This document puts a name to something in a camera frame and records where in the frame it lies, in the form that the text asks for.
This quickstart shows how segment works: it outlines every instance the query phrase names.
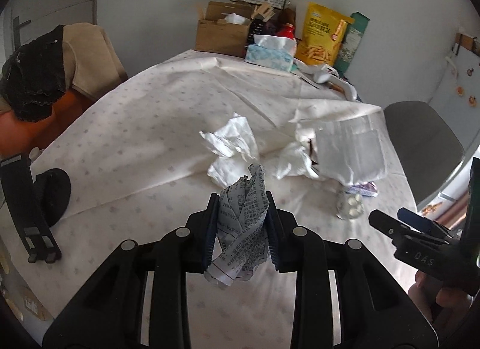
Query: table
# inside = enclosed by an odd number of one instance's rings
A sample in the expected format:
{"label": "table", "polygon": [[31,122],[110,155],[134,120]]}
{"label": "table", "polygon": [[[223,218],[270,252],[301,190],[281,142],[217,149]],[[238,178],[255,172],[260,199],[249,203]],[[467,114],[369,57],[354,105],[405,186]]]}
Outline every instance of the table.
{"label": "table", "polygon": [[[370,115],[388,176],[377,182],[379,196],[365,199],[366,212],[415,210],[379,107],[347,102],[290,73],[187,51],[105,95],[32,164],[33,175],[59,167],[71,178],[69,207],[51,229],[60,261],[28,264],[8,209],[0,211],[0,235],[14,265],[53,316],[123,240],[159,240],[206,208],[210,193],[220,189],[206,175],[215,155],[198,132],[215,131],[234,112],[247,117],[261,154],[291,141],[289,120],[299,112],[325,120]],[[368,225],[367,215],[355,221],[335,216],[336,181],[265,181],[278,208],[292,212],[300,225],[327,240],[360,239],[403,288],[413,282],[414,270],[393,258],[390,240]],[[229,288],[188,275],[193,347],[288,348],[295,279],[294,273],[278,274],[270,262]]]}

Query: blue tissue pack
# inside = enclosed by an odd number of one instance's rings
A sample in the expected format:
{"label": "blue tissue pack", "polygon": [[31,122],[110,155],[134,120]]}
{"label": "blue tissue pack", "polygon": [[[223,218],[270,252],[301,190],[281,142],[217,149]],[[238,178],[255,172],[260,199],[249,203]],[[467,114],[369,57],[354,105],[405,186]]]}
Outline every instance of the blue tissue pack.
{"label": "blue tissue pack", "polygon": [[253,44],[247,48],[245,61],[266,68],[290,72],[293,65],[293,56],[282,50],[266,49]]}

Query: black garment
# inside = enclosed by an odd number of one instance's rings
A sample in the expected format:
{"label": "black garment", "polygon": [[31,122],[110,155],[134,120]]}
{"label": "black garment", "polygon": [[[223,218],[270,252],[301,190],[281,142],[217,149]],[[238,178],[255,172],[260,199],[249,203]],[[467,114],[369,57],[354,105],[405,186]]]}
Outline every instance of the black garment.
{"label": "black garment", "polygon": [[2,68],[0,95],[23,121],[52,114],[52,104],[65,94],[63,25],[17,49]]}

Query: open cardboard box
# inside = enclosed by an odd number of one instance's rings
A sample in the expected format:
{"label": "open cardboard box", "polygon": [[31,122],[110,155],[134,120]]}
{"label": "open cardboard box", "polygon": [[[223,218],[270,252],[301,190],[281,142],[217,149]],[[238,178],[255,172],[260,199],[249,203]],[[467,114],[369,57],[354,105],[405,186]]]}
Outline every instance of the open cardboard box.
{"label": "open cardboard box", "polygon": [[253,11],[253,7],[249,5],[210,1],[205,15],[203,10],[199,9],[195,50],[243,58],[250,21],[241,25],[227,23],[224,19],[230,13],[251,18]]}

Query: yellow snack bag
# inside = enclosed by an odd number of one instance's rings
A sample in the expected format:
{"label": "yellow snack bag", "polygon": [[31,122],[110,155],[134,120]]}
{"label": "yellow snack bag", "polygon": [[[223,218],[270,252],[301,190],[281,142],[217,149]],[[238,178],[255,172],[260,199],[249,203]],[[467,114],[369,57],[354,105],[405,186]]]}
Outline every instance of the yellow snack bag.
{"label": "yellow snack bag", "polygon": [[303,23],[295,58],[307,65],[333,66],[348,24],[355,19],[311,2]]}

